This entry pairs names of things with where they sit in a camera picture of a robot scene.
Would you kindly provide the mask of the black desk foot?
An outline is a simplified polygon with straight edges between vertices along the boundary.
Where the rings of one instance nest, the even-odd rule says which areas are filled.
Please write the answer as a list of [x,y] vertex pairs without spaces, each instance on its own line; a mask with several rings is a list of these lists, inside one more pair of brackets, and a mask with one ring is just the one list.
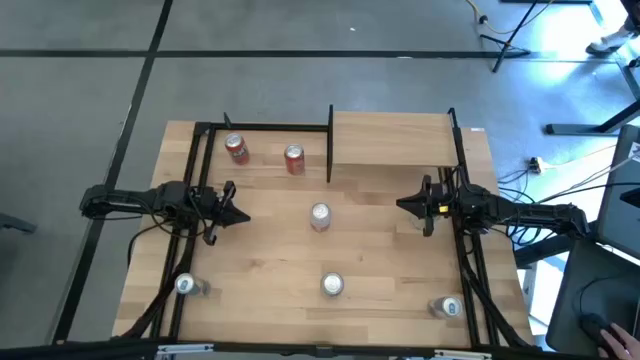
[[557,136],[617,136],[619,130],[640,116],[640,100],[636,100],[601,124],[547,124],[544,133]]
[[636,81],[632,73],[632,69],[628,66],[628,61],[626,61],[624,57],[621,57],[618,54],[615,55],[615,60],[631,93],[636,100],[640,100],[640,84]]

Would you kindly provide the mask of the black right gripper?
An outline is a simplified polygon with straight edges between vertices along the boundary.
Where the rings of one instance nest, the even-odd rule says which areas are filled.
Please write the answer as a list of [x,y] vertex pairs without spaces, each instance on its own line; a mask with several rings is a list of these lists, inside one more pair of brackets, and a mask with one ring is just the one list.
[[424,219],[423,235],[431,236],[437,216],[448,217],[452,214],[457,201],[457,190],[449,191],[441,183],[433,183],[429,175],[422,180],[422,190],[416,194],[396,200],[396,205],[417,219]]

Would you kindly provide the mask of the wooden shelf with black posts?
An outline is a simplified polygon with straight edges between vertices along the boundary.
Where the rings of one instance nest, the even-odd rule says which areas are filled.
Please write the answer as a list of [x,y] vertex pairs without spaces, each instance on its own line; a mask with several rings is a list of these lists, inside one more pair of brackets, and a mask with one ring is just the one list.
[[356,112],[331,109],[326,180],[336,166],[453,168],[461,162],[461,128],[446,113]]

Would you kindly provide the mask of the pink white Spindrift can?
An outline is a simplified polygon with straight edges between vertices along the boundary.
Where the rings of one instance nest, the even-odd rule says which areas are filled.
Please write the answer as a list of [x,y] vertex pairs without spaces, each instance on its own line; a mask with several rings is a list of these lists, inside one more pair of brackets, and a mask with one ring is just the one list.
[[331,210],[327,204],[316,203],[311,207],[310,224],[317,232],[322,232],[329,228],[331,224]]

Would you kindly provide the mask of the person's shoe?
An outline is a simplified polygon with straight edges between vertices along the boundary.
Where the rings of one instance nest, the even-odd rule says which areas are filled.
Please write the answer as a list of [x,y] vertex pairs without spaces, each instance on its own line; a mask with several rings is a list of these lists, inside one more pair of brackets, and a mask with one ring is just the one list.
[[631,40],[634,36],[634,33],[627,30],[618,30],[614,33],[608,34],[606,36],[600,37],[594,42],[591,42],[586,51],[588,53],[610,53],[616,51],[626,42]]

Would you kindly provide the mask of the person's hand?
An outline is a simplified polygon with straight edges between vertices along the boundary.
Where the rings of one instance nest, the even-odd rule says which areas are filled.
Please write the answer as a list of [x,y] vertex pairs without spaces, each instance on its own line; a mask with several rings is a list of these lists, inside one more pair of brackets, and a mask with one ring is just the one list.
[[640,360],[640,341],[616,323],[610,324],[610,331],[601,329],[600,335],[609,349],[609,351],[602,347],[597,349],[601,358],[615,357],[618,360]]

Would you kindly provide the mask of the red Fanta can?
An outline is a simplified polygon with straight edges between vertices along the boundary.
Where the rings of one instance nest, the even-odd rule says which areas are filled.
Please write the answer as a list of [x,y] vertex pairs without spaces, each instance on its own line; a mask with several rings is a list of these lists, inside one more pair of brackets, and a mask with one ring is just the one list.
[[230,133],[224,142],[225,148],[232,161],[237,165],[245,165],[249,162],[250,154],[244,137],[238,133]]
[[291,175],[302,175],[305,172],[304,148],[300,144],[290,144],[284,150],[287,172]]

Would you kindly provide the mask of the blue silver Red Bull can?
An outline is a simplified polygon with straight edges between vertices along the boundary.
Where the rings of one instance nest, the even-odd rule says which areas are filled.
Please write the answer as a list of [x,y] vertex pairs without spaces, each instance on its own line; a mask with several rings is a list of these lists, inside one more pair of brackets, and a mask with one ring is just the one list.
[[210,292],[209,283],[191,273],[180,274],[174,285],[176,292],[182,295],[207,296]]
[[454,296],[444,296],[429,302],[429,312],[436,318],[458,317],[463,310],[462,302]]

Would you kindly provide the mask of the black tripod stand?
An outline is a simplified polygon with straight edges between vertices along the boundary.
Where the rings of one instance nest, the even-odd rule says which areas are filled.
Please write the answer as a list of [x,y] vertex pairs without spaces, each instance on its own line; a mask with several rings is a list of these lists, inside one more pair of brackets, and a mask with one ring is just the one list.
[[492,73],[497,73],[500,69],[503,61],[509,54],[514,55],[516,58],[523,57],[531,54],[531,51],[525,48],[515,47],[512,42],[516,37],[516,34],[525,27],[529,22],[536,18],[536,15],[532,15],[534,8],[538,5],[539,0],[513,0],[515,2],[529,3],[530,6],[526,13],[520,19],[518,25],[508,31],[498,31],[494,29],[488,20],[488,16],[480,14],[478,10],[475,11],[479,25],[483,25],[486,29],[492,33],[492,36],[487,34],[480,34],[479,38],[483,41],[489,41],[500,47],[495,63],[491,69]]

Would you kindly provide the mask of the black computer mouse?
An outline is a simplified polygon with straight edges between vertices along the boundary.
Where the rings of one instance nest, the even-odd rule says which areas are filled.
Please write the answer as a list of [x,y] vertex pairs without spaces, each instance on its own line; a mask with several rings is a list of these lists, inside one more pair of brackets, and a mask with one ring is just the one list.
[[607,352],[611,352],[612,349],[601,335],[602,330],[606,330],[610,335],[616,337],[610,324],[607,323],[601,316],[595,313],[585,313],[579,316],[579,327],[584,334],[599,348],[604,349]]

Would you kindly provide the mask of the black aluminium table frame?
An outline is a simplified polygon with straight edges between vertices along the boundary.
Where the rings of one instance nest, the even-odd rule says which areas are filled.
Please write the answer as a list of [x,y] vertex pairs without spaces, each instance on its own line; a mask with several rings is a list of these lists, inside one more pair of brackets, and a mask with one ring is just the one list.
[[[545,352],[532,344],[509,239],[468,233],[437,216],[426,237],[396,200],[416,194],[423,177],[449,191],[476,184],[499,195],[487,137],[461,128],[453,168],[336,166],[326,180],[327,125],[170,122],[152,187],[169,181],[221,192],[233,181],[234,205],[251,217],[217,230],[214,245],[196,228],[149,230],[135,244],[114,325],[106,341],[0,350],[0,360],[120,360],[156,356],[159,345],[214,344],[214,351],[433,357],[436,349],[490,353],[493,360],[599,360]],[[224,142],[244,137],[250,159],[235,164]],[[304,148],[305,172],[287,172],[284,150]],[[325,203],[331,224],[310,224]],[[339,273],[343,292],[320,282]],[[207,281],[207,296],[176,292],[182,273]],[[429,302],[457,297],[456,318],[436,318]]]

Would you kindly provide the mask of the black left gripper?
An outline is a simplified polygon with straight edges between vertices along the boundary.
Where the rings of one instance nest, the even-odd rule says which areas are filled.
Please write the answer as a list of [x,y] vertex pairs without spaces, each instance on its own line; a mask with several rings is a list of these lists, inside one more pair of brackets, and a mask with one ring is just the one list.
[[204,225],[203,239],[207,245],[214,245],[217,240],[217,229],[250,221],[250,216],[239,210],[233,203],[236,186],[233,181],[226,181],[222,192],[218,194],[213,187],[192,187],[189,199],[198,218],[209,221]]

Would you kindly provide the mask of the dark grey monitor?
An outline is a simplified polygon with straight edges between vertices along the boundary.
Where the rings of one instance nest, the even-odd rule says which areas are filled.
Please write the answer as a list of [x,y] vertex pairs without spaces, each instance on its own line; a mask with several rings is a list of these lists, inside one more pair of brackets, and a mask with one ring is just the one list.
[[624,201],[621,196],[640,190],[640,128],[621,128],[612,160],[618,166],[607,178],[598,215],[597,236],[600,242],[640,259],[640,205]]

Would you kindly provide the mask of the grey side desk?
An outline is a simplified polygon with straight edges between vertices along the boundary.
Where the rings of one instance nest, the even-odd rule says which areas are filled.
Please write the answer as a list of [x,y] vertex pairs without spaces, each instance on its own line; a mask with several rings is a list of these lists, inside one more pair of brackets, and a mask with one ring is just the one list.
[[577,242],[569,252],[546,343],[554,350],[596,355],[580,316],[596,314],[640,338],[640,265],[601,247]]

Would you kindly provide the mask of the silver frame bracket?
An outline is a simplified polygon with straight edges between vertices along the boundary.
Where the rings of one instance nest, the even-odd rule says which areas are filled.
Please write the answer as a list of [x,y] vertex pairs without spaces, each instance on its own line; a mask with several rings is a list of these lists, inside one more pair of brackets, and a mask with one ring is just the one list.
[[200,354],[213,352],[214,344],[166,344],[159,345],[156,351],[157,358],[172,358],[184,354]]
[[432,360],[493,360],[490,353],[436,349]]

